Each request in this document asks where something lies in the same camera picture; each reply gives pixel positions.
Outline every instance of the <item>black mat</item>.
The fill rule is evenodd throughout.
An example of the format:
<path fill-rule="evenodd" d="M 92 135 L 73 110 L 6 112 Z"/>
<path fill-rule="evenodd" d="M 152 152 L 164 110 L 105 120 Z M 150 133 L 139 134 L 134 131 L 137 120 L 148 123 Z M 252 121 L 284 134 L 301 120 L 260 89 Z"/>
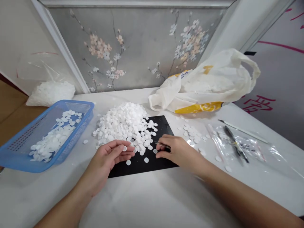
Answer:
<path fill-rule="evenodd" d="M 165 118 L 165 116 L 156 116 L 156 117 L 149 117 L 149 120 L 153 120 L 154 123 L 157 123 L 158 126 L 156 136 L 152 136 L 153 141 L 158 141 L 159 138 L 163 134 L 173 135 L 173 132 Z M 151 143 L 153 149 L 156 148 L 156 144 L 153 142 Z M 148 163 L 145 163 L 144 158 L 147 157 L 149 159 Z M 146 148 L 146 152 L 143 156 L 137 152 L 134 157 L 131 158 L 131 165 L 127 166 L 126 162 L 120 162 L 114 166 L 111 170 L 109 178 L 111 177 L 118 177 L 118 176 L 125 176 L 130 174 L 137 174 L 137 173 L 144 173 L 154 170 L 166 169 L 166 168 L 173 168 L 177 167 L 178 165 L 174 164 L 168 159 L 165 158 L 155 158 L 155 154 L 153 150 L 149 150 Z"/>

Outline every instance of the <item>blue basket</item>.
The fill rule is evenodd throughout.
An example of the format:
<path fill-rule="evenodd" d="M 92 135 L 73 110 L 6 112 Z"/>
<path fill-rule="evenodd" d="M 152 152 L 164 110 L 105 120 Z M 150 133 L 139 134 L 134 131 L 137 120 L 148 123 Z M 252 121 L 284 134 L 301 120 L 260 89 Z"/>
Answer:
<path fill-rule="evenodd" d="M 86 101 L 61 100 L 56 102 L 0 147 L 0 166 L 25 172 L 41 173 L 53 164 L 62 163 L 93 118 L 93 108 L 94 104 Z M 62 118 L 62 113 L 70 109 L 75 112 L 81 112 L 83 115 L 80 123 L 75 124 L 75 130 L 57 154 L 48 163 L 30 161 L 33 158 L 33 156 L 29 156 L 30 147 L 40 141 L 42 136 L 46 136 L 48 132 L 54 129 L 57 126 L 56 119 Z"/>

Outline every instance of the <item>white tabletop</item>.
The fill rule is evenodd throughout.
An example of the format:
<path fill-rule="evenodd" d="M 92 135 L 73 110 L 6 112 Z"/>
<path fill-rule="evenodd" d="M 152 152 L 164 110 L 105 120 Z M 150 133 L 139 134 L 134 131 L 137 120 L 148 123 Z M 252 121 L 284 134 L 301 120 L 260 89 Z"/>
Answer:
<path fill-rule="evenodd" d="M 149 108 L 148 95 L 157 88 L 76 95 L 74 100 L 96 102 L 94 118 L 74 149 L 61 165 L 40 174 L 4 169 L 0 175 L 0 228 L 32 227 L 75 185 L 95 153 L 97 140 L 92 137 L 99 119 L 111 107 L 122 102 L 144 105 L 151 116 L 165 115 L 173 133 L 184 123 L 169 111 L 155 112 Z M 217 119 L 262 133 L 272 142 L 288 163 L 304 173 L 304 151 L 259 122 L 234 104 L 218 112 L 185 115 L 189 124 L 206 134 L 205 123 Z M 211 139 L 195 146 L 204 147 L 206 159 L 224 170 L 217 162 L 215 144 Z M 234 162 L 232 175 L 268 196 L 297 216 L 304 214 L 304 181 L 286 176 L 260 162 L 248 167 Z M 80 227 L 239 227 L 228 209 L 202 181 L 180 167 L 110 178 L 105 188 L 94 197 L 85 210 Z"/>

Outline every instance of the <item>plastic packaging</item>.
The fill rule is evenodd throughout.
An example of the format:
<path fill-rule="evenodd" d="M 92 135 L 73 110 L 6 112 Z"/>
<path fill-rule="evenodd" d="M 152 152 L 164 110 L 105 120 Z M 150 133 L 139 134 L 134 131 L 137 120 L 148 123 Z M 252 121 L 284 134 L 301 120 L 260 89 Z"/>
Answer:
<path fill-rule="evenodd" d="M 242 62 L 252 67 L 252 76 Z M 178 114 L 215 111 L 250 93 L 260 73 L 257 64 L 236 49 L 223 50 L 193 70 L 168 77 L 148 97 L 150 108 Z"/>
<path fill-rule="evenodd" d="M 241 163 L 244 167 L 253 165 L 252 163 L 247 164 L 236 152 L 233 141 L 226 135 L 224 131 L 224 125 L 213 123 L 206 125 L 207 131 L 214 141 L 218 155 L 222 158 L 225 166 L 233 167 L 234 162 Z M 299 173 L 296 169 L 288 164 L 286 159 L 277 151 L 276 147 L 272 144 L 267 144 L 252 138 L 251 136 L 229 127 L 233 133 L 234 138 L 238 142 L 242 151 L 248 157 L 249 162 L 258 161 L 264 166 L 279 172 L 285 176 L 291 178 L 302 178 L 303 174 Z"/>
<path fill-rule="evenodd" d="M 26 102 L 27 106 L 50 107 L 59 100 L 70 100 L 75 86 L 68 83 L 68 71 L 56 53 L 32 53 L 20 59 L 17 77 L 31 80 L 36 87 Z"/>
<path fill-rule="evenodd" d="M 62 82 L 66 80 L 68 71 L 57 53 L 38 52 L 20 58 L 17 66 L 17 77 L 32 80 L 37 85 L 41 82 Z"/>

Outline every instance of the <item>black pen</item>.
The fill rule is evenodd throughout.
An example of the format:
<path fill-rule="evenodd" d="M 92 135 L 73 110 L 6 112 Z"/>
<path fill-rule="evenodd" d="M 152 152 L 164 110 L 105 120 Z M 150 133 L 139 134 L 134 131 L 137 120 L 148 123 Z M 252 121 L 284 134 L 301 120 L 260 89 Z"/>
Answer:
<path fill-rule="evenodd" d="M 245 159 L 245 161 L 247 163 L 249 163 L 248 158 L 246 156 L 246 154 L 244 153 L 244 151 L 241 149 L 241 147 L 239 146 L 238 142 L 236 141 L 236 139 L 234 138 L 234 135 L 232 134 L 232 132 L 230 131 L 230 129 L 225 126 L 224 127 L 225 133 L 229 136 L 229 138 L 233 141 L 233 145 L 238 153 L 238 155 L 240 155 L 241 157 L 243 157 Z"/>

